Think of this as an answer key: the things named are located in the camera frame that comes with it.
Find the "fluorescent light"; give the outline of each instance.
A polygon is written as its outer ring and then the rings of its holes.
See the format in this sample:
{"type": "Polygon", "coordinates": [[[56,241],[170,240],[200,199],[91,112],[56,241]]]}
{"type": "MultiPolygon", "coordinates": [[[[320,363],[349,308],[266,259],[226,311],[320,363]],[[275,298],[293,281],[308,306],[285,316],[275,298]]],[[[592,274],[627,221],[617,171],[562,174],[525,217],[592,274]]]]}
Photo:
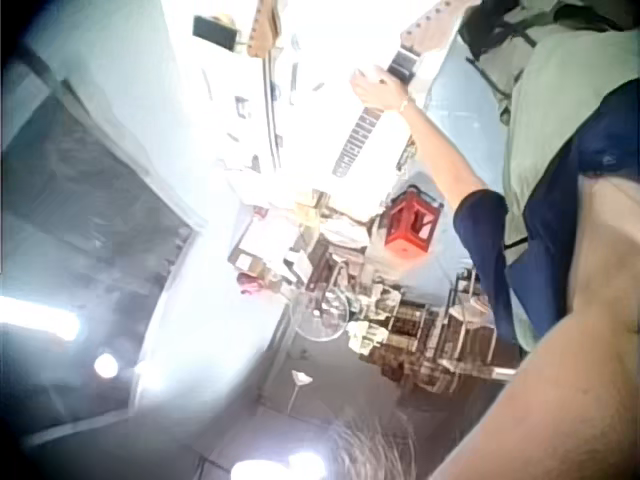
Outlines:
{"type": "Polygon", "coordinates": [[[291,472],[269,460],[246,460],[231,469],[231,480],[291,480],[291,472]]]}
{"type": "Polygon", "coordinates": [[[311,452],[301,452],[289,457],[289,470],[296,480],[322,480],[327,469],[322,459],[311,452]]]}
{"type": "Polygon", "coordinates": [[[53,333],[71,341],[78,335],[80,321],[67,310],[0,296],[0,323],[53,333]]]}
{"type": "Polygon", "coordinates": [[[93,363],[96,373],[102,378],[113,378],[118,374],[118,362],[113,355],[109,353],[103,353],[93,363]]]}

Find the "guitar neck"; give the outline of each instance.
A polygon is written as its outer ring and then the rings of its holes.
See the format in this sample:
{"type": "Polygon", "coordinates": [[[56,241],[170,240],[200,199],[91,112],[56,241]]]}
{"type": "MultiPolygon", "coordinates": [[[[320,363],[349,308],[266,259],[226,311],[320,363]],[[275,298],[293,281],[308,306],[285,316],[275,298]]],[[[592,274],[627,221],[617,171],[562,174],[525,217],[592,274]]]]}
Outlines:
{"type": "MultiPolygon", "coordinates": [[[[414,69],[417,61],[417,55],[414,55],[413,52],[408,49],[400,48],[395,57],[393,57],[387,71],[405,85],[409,85],[415,75],[414,69]]],[[[378,124],[382,113],[382,110],[375,108],[364,108],[362,110],[360,117],[351,129],[351,133],[342,147],[338,160],[336,160],[333,166],[333,175],[342,178],[349,173],[351,166],[360,155],[371,132],[373,132],[373,129],[378,124]]]]}

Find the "bright light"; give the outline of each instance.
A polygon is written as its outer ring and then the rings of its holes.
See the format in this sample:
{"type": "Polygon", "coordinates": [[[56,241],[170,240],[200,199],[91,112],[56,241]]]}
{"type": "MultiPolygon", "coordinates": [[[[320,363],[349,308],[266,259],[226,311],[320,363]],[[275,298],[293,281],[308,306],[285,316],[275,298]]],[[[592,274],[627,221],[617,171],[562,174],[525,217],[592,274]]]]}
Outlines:
{"type": "Polygon", "coordinates": [[[247,460],[231,469],[231,480],[293,480],[284,466],[268,460],[247,460]]]}
{"type": "Polygon", "coordinates": [[[296,480],[322,480],[327,469],[322,459],[311,452],[301,452],[289,457],[289,470],[296,480]]]}
{"type": "Polygon", "coordinates": [[[67,341],[76,338],[80,330],[74,313],[11,297],[0,297],[0,323],[53,333],[67,341]]]}
{"type": "Polygon", "coordinates": [[[306,373],[298,372],[297,370],[291,370],[291,376],[293,377],[295,384],[298,386],[308,385],[313,382],[313,378],[306,373]]]}
{"type": "Polygon", "coordinates": [[[157,390],[162,387],[160,372],[158,372],[158,369],[148,360],[142,360],[136,365],[134,370],[140,377],[139,383],[141,387],[152,390],[157,390]]]}
{"type": "Polygon", "coordinates": [[[93,368],[102,378],[113,378],[118,374],[118,362],[109,353],[103,353],[96,358],[93,368]]]}

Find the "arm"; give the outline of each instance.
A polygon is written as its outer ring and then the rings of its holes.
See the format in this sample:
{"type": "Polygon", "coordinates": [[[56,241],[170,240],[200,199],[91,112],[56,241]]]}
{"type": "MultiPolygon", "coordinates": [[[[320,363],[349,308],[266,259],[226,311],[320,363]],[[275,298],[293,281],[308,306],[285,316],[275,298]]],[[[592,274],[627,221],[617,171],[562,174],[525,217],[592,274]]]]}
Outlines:
{"type": "Polygon", "coordinates": [[[401,115],[409,125],[422,161],[451,208],[455,210],[471,192],[487,188],[456,147],[411,101],[407,87],[379,67],[377,73],[380,82],[356,72],[351,79],[354,92],[368,107],[399,111],[405,104],[401,115]]]}
{"type": "Polygon", "coordinates": [[[630,261],[640,258],[638,215],[637,185],[604,179],[583,195],[573,312],[432,480],[630,478],[638,467],[640,262],[630,261]]]}

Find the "electric guitar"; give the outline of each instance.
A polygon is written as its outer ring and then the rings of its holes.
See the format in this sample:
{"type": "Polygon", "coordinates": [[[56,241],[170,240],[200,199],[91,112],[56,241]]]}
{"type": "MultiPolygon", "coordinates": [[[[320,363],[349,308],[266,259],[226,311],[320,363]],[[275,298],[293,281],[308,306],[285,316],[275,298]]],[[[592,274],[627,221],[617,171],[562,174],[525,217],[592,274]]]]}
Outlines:
{"type": "MultiPolygon", "coordinates": [[[[400,48],[387,71],[409,85],[415,76],[420,55],[448,46],[453,30],[460,24],[466,10],[480,3],[481,0],[443,0],[435,4],[402,32],[400,48]]],[[[362,110],[333,166],[334,176],[347,176],[382,114],[381,110],[375,108],[362,110]]]]}

